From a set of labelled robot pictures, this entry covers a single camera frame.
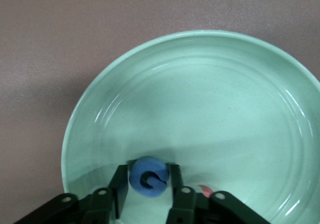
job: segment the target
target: brown table surface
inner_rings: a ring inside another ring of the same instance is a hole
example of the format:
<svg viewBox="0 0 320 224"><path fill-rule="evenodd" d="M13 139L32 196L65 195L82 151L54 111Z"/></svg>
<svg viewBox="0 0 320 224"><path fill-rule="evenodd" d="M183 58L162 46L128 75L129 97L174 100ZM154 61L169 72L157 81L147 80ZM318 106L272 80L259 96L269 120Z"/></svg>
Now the brown table surface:
<svg viewBox="0 0 320 224"><path fill-rule="evenodd" d="M0 223L63 192L65 128L97 74L139 44L199 29L265 40L320 79L320 0L0 0Z"/></svg>

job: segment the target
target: mint green plate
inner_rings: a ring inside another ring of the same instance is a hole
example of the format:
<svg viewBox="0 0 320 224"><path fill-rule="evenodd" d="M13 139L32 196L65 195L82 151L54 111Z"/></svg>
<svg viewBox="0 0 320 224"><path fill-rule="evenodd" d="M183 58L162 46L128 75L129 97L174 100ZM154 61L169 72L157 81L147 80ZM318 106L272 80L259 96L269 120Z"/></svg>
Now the mint green plate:
<svg viewBox="0 0 320 224"><path fill-rule="evenodd" d="M83 198L142 156L186 185L232 193L273 224L320 223L320 83L262 40L200 30L127 52L90 84L67 125L66 192ZM164 224L172 205L129 189L124 224Z"/></svg>

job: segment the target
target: blue object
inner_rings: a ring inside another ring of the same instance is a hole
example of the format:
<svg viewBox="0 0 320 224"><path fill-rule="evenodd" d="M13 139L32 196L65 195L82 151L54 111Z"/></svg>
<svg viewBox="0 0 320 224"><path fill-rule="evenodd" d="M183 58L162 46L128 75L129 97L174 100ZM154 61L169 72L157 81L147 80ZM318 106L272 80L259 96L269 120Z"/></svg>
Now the blue object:
<svg viewBox="0 0 320 224"><path fill-rule="evenodd" d="M132 166L129 182L133 189L147 197L157 197L167 188L169 169L167 165L154 157L138 159Z"/></svg>

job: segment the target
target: plate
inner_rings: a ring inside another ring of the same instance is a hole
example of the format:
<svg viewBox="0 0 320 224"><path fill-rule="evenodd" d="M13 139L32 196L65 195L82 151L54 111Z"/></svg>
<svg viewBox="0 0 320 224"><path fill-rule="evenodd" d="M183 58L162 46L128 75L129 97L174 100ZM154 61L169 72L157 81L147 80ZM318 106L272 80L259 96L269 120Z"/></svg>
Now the plate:
<svg viewBox="0 0 320 224"><path fill-rule="evenodd" d="M83 93L63 140L64 190L83 198L118 165L152 156L273 224L318 224L319 119L319 81L279 48L219 30L163 36ZM170 188L157 198L130 188L121 221L164 224L171 205Z"/></svg>

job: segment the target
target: blue foam piece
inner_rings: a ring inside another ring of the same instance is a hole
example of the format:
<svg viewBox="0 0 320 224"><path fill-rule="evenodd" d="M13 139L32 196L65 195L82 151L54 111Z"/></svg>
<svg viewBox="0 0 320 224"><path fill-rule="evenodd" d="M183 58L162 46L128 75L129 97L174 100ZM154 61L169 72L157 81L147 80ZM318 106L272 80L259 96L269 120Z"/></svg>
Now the blue foam piece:
<svg viewBox="0 0 320 224"><path fill-rule="evenodd" d="M146 183L142 181L144 173L149 173ZM147 197L157 197L167 188L169 169L167 165L154 157L138 159L132 166L129 182L134 190Z"/></svg>

